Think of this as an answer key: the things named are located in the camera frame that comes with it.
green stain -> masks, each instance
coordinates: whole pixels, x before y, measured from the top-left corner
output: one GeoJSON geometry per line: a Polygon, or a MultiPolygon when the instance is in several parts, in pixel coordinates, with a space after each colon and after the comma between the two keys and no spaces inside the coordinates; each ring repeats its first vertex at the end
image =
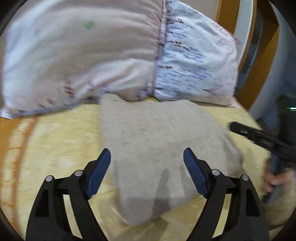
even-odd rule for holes
{"type": "Polygon", "coordinates": [[[92,28],[94,28],[94,26],[96,25],[96,23],[94,21],[87,21],[85,23],[85,27],[88,29],[88,30],[91,30],[92,28]]]}

metal screw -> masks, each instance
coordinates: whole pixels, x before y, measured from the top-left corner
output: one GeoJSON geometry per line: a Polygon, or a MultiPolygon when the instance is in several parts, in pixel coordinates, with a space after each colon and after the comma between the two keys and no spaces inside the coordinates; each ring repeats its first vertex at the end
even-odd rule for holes
{"type": "Polygon", "coordinates": [[[242,175],[242,179],[243,179],[244,181],[248,181],[248,180],[249,180],[249,177],[248,177],[247,175],[242,175]]]}
{"type": "Polygon", "coordinates": [[[45,178],[45,180],[46,180],[47,182],[50,182],[53,178],[54,178],[54,177],[53,177],[52,175],[49,175],[49,176],[47,176],[47,177],[45,178]]]}
{"type": "Polygon", "coordinates": [[[80,177],[83,174],[82,170],[77,170],[76,172],[74,172],[74,175],[77,177],[80,177]]]}
{"type": "Polygon", "coordinates": [[[214,176],[219,176],[219,175],[220,175],[220,171],[217,170],[217,169],[214,169],[214,170],[212,170],[212,174],[213,174],[214,176]]]}

blue gripper pad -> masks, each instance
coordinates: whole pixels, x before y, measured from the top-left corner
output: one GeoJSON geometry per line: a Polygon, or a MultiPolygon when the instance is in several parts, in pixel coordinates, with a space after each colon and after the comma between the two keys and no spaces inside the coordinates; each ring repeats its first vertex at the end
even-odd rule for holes
{"type": "Polygon", "coordinates": [[[106,174],[106,171],[111,162],[111,153],[107,150],[103,156],[101,157],[100,161],[96,165],[94,171],[92,172],[91,176],[89,177],[88,187],[86,191],[86,196],[88,199],[95,195],[99,187],[102,183],[102,180],[106,174]]]}
{"type": "Polygon", "coordinates": [[[202,194],[204,197],[207,197],[208,191],[206,178],[189,150],[190,149],[187,148],[184,150],[183,153],[183,160],[185,166],[191,176],[191,179],[198,193],[202,194]]]}

bed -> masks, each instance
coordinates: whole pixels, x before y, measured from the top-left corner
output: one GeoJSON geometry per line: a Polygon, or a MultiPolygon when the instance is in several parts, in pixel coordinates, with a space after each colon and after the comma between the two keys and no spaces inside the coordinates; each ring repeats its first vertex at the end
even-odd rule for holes
{"type": "MultiPolygon", "coordinates": [[[[238,121],[258,128],[243,108],[221,107],[199,103],[222,126],[238,121]]],[[[100,106],[80,105],[49,115],[14,120],[0,118],[0,206],[13,227],[25,236],[26,226],[36,194],[47,175],[65,177],[95,160],[102,149],[102,133],[98,123],[100,106]]],[[[243,137],[229,132],[243,154],[242,173],[250,176],[260,191],[263,166],[268,152],[243,137]]],[[[139,226],[128,226],[116,205],[117,189],[107,172],[90,205],[109,240],[186,240],[205,203],[197,197],[185,206],[139,226]]],[[[229,207],[226,197],[215,236],[222,233],[229,207]]],[[[65,196],[67,215],[73,234],[80,237],[70,200],[65,196]]]]}

orange stripe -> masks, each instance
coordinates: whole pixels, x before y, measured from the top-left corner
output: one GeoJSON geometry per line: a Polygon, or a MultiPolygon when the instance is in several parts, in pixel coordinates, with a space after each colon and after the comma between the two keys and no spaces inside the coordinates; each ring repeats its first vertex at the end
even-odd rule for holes
{"type": "Polygon", "coordinates": [[[9,145],[9,138],[13,130],[17,128],[17,126],[21,122],[22,118],[8,120],[0,117],[0,188],[2,188],[3,181],[3,160],[6,156],[6,150],[9,145]]]}
{"type": "Polygon", "coordinates": [[[218,22],[218,20],[219,20],[219,16],[220,16],[220,12],[221,12],[221,6],[222,6],[222,1],[223,1],[223,0],[219,0],[219,4],[218,4],[218,9],[217,9],[217,13],[216,13],[216,19],[215,19],[215,22],[218,22]]]}
{"type": "Polygon", "coordinates": [[[230,33],[234,33],[235,26],[237,25],[237,17],[239,15],[240,0],[222,0],[220,6],[219,17],[216,22],[228,30],[230,33]]]}
{"type": "Polygon", "coordinates": [[[13,190],[12,190],[13,217],[12,217],[11,224],[19,234],[21,234],[21,231],[20,231],[20,223],[19,223],[19,219],[18,219],[18,215],[17,215],[17,199],[16,199],[17,198],[17,184],[18,184],[18,180],[19,180],[20,166],[21,166],[21,163],[22,163],[23,155],[24,155],[24,152],[26,150],[30,134],[32,133],[32,130],[34,129],[34,127],[36,125],[37,119],[38,119],[38,117],[35,117],[31,121],[30,125],[23,132],[22,147],[21,147],[19,155],[15,159],[15,163],[14,163],[15,172],[13,173],[14,183],[13,183],[13,190]]]}

